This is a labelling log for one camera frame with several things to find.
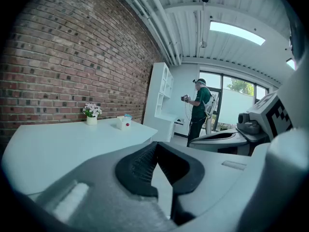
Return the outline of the white ceiling pipes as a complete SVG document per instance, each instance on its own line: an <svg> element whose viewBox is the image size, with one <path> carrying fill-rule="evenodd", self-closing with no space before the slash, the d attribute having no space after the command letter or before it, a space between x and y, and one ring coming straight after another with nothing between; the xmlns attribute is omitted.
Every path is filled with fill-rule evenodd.
<svg viewBox="0 0 309 232"><path fill-rule="evenodd" d="M125 0L146 25L171 66L182 64L183 51L161 0Z"/></svg>

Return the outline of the white low unit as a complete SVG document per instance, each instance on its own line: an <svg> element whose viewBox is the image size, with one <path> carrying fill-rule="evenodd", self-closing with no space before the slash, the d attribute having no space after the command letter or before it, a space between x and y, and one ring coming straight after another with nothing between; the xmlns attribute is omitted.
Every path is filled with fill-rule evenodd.
<svg viewBox="0 0 309 232"><path fill-rule="evenodd" d="M184 135L184 119L178 118L174 121L174 134Z"/></svg>

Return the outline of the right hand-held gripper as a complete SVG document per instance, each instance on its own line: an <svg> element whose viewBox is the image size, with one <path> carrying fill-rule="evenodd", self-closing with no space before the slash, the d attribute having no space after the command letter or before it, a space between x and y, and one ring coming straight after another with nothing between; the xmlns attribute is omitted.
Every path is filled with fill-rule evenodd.
<svg viewBox="0 0 309 232"><path fill-rule="evenodd" d="M309 128L309 67L300 67L277 91L240 113L236 129L251 142L270 140L292 128ZM224 154L249 154L250 144L236 130L192 140L190 148Z"/></svg>

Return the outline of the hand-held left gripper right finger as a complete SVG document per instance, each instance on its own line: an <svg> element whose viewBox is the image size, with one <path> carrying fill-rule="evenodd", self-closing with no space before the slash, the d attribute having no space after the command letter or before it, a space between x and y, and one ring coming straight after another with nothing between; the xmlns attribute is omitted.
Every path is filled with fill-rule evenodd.
<svg viewBox="0 0 309 232"><path fill-rule="evenodd" d="M258 186L268 143L252 156L159 142L158 158L174 181L169 232L253 232L244 215Z"/></svg>

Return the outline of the yellow plastic holder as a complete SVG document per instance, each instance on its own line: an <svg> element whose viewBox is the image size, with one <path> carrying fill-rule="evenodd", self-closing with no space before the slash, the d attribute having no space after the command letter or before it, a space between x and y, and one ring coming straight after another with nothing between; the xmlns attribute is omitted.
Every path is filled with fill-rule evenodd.
<svg viewBox="0 0 309 232"><path fill-rule="evenodd" d="M126 120L124 119L124 116L118 116L117 117L117 122L116 122L116 126L118 129L124 131L130 128L130 126L126 126L126 123L130 123L131 124L132 120Z"/></svg>

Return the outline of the white shelf cabinet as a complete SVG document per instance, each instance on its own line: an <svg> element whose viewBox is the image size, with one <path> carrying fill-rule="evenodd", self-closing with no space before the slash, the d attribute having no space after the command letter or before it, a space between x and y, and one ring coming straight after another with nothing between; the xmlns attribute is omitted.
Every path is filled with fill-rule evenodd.
<svg viewBox="0 0 309 232"><path fill-rule="evenodd" d="M152 136L153 141L169 142L172 138L174 122L178 118L169 108L173 81L166 63L153 65L143 119L143 125L157 130Z"/></svg>

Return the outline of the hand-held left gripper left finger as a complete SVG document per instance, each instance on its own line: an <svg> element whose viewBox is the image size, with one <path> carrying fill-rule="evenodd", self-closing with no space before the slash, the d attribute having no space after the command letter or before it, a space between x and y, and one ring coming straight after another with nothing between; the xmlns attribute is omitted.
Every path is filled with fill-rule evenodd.
<svg viewBox="0 0 309 232"><path fill-rule="evenodd" d="M170 232L177 226L152 186L157 144L86 160L31 202L46 232Z"/></svg>

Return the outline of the grey ceiling conduit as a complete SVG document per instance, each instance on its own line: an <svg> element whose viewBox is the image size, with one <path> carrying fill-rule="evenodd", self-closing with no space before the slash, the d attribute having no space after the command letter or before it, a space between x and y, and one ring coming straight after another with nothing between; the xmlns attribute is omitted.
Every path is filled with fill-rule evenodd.
<svg viewBox="0 0 309 232"><path fill-rule="evenodd" d="M196 28L197 28L197 43L200 48L207 47L207 40L209 34L210 20L209 13L204 2L197 3L197 10L195 11Z"/></svg>

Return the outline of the potted pink flowers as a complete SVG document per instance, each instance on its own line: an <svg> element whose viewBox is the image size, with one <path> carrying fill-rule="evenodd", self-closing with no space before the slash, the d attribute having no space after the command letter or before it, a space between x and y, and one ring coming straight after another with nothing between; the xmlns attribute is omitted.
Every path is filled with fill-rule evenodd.
<svg viewBox="0 0 309 232"><path fill-rule="evenodd" d="M97 124L97 118L102 114L100 106L94 103L86 103L83 108L83 114L86 115L86 123L89 126Z"/></svg>

